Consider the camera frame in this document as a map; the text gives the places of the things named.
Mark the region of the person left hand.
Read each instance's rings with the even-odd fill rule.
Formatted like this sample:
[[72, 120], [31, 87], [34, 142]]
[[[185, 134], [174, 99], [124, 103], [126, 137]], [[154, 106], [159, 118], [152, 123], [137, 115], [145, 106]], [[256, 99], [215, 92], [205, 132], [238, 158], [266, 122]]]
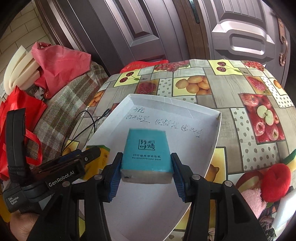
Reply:
[[27, 240], [39, 215], [35, 213], [20, 213], [16, 211], [11, 214], [10, 229], [14, 237], [19, 240]]

